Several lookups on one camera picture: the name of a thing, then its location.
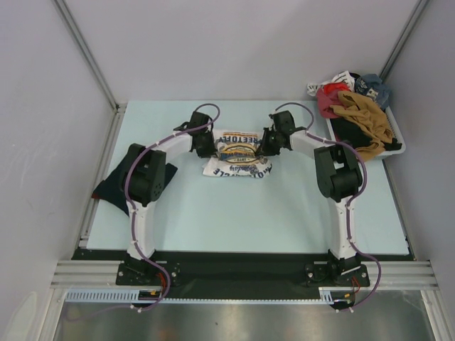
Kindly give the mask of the navy tank top red trim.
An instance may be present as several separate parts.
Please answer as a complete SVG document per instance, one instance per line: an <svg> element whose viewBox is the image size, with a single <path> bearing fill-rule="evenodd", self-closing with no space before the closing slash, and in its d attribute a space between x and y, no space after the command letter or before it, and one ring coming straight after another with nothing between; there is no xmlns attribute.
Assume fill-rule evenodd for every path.
<svg viewBox="0 0 455 341"><path fill-rule="evenodd" d="M120 188L120 177L124 170L124 157L117 167L93 190L91 198L94 200L104 200L121 210L129 216L129 209L123 190Z"/></svg>

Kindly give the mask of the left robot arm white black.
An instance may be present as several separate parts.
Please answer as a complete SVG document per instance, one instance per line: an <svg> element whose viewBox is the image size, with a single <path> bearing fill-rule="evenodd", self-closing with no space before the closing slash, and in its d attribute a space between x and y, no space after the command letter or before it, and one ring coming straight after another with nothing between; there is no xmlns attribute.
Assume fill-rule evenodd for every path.
<svg viewBox="0 0 455 341"><path fill-rule="evenodd" d="M131 225L127 253L139 260L132 268L132 275L140 283L151 283L157 275L156 265L147 260L156 251L147 217L154 215L156 202L165 189L166 166L174 158L190 152L199 158L213 157L216 154L213 124L218 117L212 119L196 108L190 119L169 136L148 147L139 144L129 147L121 185Z"/></svg>

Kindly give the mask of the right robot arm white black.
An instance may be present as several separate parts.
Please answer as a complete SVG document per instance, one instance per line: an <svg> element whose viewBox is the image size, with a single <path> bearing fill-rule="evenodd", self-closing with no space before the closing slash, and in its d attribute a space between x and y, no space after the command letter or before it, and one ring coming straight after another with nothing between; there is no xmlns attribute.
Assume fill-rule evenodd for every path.
<svg viewBox="0 0 455 341"><path fill-rule="evenodd" d="M339 260L328 267L328 277L336 285L352 279L353 267L344 260L356 256L353 238L353 206L365 189L366 169L353 147L314 135L297 127L289 111L270 114L272 125L263 129L258 156L277 156L285 148L312 158L320 193L328 199L332 240L329 253Z"/></svg>

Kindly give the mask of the white tank top navy trim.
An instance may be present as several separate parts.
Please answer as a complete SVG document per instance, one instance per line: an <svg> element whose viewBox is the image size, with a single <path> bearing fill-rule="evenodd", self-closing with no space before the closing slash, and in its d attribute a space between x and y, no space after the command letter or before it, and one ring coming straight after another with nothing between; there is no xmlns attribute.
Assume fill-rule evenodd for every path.
<svg viewBox="0 0 455 341"><path fill-rule="evenodd" d="M204 176L262 179L271 173L270 159L256 154L262 133L216 129L214 139L215 155L203 166Z"/></svg>

